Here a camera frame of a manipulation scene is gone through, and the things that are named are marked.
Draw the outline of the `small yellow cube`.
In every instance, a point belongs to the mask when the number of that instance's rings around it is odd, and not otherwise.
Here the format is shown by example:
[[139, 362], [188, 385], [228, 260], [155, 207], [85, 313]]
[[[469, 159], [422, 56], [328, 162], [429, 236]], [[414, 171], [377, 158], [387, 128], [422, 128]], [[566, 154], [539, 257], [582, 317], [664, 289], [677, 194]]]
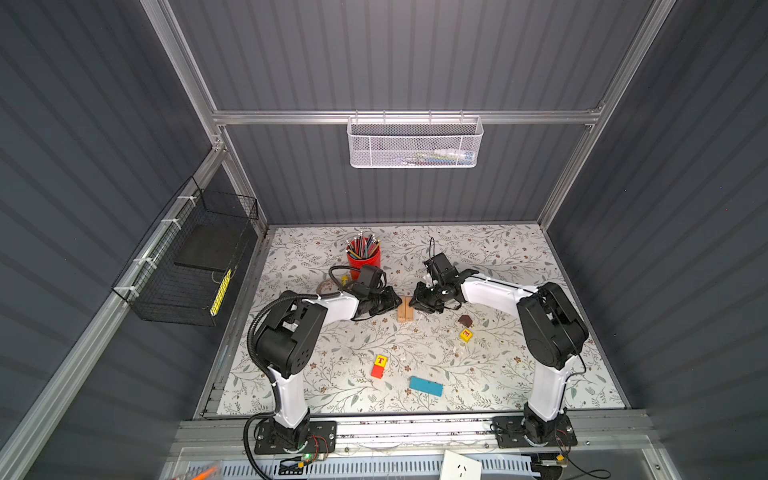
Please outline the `small yellow cube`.
[[473, 338], [474, 334], [469, 329], [464, 329], [460, 335], [459, 338], [464, 341], [465, 343], [469, 343], [471, 339]]

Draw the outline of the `red pencil cup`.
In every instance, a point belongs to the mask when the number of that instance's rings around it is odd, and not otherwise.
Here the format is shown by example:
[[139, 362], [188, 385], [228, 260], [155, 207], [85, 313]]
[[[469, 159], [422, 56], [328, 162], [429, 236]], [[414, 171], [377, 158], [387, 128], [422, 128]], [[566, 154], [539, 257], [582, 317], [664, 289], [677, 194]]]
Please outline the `red pencil cup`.
[[372, 266], [376, 268], [381, 267], [381, 250], [377, 250], [372, 256], [369, 258], [359, 258], [356, 256], [353, 252], [348, 251], [347, 252], [347, 259], [349, 266], [351, 268], [351, 279], [353, 281], [357, 281], [359, 277], [359, 270], [363, 266]]

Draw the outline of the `small brown block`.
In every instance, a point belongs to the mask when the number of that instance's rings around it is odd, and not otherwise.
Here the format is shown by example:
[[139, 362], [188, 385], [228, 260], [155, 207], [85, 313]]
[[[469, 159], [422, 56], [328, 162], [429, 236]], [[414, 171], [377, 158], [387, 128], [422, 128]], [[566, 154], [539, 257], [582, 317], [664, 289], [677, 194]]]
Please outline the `small brown block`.
[[465, 328], [470, 328], [473, 324], [471, 317], [468, 315], [461, 315], [458, 319], [458, 322]]

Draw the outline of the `tape roll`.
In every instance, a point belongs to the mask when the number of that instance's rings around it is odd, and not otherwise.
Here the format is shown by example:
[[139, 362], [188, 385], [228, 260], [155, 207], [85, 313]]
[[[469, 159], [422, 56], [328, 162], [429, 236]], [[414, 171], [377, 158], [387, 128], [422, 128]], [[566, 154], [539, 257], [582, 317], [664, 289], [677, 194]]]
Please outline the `tape roll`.
[[327, 296], [340, 292], [338, 285], [331, 279], [323, 280], [316, 288], [316, 294]]

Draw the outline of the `yellow marker in black basket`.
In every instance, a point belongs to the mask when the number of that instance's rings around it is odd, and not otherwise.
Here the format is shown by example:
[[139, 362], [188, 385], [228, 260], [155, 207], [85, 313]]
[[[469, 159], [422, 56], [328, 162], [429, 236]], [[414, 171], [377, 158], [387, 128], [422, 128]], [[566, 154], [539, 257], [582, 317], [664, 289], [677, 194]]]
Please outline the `yellow marker in black basket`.
[[232, 279], [232, 274], [233, 274], [233, 270], [228, 269], [226, 273], [223, 275], [221, 281], [218, 283], [218, 289], [217, 289], [216, 295], [209, 309], [209, 314], [211, 317], [216, 317], [219, 314], [221, 306], [225, 300], [229, 284]]

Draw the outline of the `markers in white basket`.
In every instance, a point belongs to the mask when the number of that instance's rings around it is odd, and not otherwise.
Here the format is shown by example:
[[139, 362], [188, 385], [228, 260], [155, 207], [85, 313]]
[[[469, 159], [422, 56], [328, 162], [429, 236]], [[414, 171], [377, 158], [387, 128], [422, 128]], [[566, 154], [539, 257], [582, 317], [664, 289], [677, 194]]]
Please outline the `markers in white basket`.
[[406, 165], [417, 166], [459, 166], [473, 167], [476, 164], [476, 152], [463, 149], [437, 149], [419, 151], [399, 159]]

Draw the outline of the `coloured pencils bunch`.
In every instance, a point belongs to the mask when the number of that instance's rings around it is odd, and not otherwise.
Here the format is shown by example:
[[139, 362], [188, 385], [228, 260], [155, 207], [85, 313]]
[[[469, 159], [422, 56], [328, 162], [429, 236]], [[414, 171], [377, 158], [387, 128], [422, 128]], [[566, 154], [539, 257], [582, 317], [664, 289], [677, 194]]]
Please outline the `coloured pencils bunch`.
[[360, 233], [347, 243], [347, 255], [357, 261], [373, 258], [380, 250], [380, 240], [374, 234]]

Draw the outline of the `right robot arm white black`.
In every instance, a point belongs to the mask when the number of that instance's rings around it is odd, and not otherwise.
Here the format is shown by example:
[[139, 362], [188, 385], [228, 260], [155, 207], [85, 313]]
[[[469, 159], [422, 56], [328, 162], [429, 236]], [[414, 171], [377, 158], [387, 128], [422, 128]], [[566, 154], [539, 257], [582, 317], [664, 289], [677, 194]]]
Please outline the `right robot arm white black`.
[[534, 447], [576, 445], [564, 406], [565, 387], [579, 373], [589, 331], [563, 288], [554, 282], [517, 286], [475, 269], [458, 271], [443, 253], [425, 260], [424, 266], [427, 274], [415, 287], [412, 308], [441, 313], [472, 303], [518, 315], [527, 350], [536, 362], [532, 391], [523, 407], [524, 438]]

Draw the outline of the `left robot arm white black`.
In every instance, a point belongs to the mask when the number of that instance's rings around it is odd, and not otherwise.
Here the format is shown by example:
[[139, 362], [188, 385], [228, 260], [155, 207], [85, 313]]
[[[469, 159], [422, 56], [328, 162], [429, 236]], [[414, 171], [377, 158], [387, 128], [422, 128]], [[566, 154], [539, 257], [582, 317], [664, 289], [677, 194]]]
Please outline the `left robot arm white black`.
[[340, 321], [370, 320], [402, 304], [381, 268], [356, 268], [358, 278], [343, 285], [334, 272], [346, 268], [334, 265], [328, 270], [338, 287], [336, 292], [300, 294], [286, 290], [254, 316], [247, 330], [248, 355], [272, 389], [275, 407], [271, 426], [277, 444], [289, 451], [302, 448], [309, 436], [303, 370], [310, 363], [322, 328]]

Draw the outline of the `teal block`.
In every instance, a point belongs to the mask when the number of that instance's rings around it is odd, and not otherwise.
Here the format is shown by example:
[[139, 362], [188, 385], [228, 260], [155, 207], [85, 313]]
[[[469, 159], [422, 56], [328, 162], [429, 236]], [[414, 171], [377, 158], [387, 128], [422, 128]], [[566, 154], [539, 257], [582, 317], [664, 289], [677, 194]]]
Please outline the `teal block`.
[[416, 376], [410, 378], [409, 388], [436, 397], [441, 397], [444, 391], [444, 386], [442, 384]]

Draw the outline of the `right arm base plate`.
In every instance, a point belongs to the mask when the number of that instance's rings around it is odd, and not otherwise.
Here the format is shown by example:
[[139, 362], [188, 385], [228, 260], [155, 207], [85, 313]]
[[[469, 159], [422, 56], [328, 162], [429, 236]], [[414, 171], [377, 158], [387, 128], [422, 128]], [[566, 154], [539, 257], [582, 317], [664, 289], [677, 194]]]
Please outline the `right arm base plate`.
[[575, 430], [566, 414], [559, 414], [546, 422], [535, 415], [497, 416], [491, 419], [490, 431], [500, 448], [570, 448], [578, 445]]

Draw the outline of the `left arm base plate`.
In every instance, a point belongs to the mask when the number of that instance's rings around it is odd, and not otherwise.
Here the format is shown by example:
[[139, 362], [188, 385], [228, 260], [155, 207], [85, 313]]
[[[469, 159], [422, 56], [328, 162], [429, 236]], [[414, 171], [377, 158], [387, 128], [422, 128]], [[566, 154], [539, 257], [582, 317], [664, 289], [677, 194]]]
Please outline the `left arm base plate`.
[[337, 427], [335, 421], [310, 420], [288, 429], [274, 419], [264, 419], [255, 427], [251, 449], [257, 455], [333, 453]]

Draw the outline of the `black pad in basket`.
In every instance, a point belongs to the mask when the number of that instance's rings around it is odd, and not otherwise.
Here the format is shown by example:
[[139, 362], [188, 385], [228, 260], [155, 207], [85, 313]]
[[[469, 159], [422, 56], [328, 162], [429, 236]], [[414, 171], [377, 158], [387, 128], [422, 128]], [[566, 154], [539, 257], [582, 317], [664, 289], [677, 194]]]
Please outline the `black pad in basket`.
[[224, 273], [229, 269], [240, 240], [240, 230], [197, 225], [182, 242], [174, 257], [174, 264], [180, 267]]

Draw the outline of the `red yellow T block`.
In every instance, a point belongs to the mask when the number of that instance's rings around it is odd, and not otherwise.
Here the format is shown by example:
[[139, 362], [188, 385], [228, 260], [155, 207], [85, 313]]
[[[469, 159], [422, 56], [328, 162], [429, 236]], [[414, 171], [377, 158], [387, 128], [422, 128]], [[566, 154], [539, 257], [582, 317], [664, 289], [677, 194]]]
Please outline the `red yellow T block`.
[[377, 355], [373, 363], [371, 376], [373, 378], [382, 379], [386, 371], [387, 364], [388, 364], [387, 356]]

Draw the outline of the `white power socket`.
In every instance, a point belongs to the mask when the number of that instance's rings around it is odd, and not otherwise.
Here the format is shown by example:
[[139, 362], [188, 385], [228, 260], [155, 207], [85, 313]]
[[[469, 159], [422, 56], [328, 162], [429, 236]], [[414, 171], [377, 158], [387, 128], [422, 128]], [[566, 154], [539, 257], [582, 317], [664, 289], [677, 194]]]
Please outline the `white power socket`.
[[479, 460], [452, 451], [445, 451], [441, 463], [440, 480], [480, 480], [482, 463]]

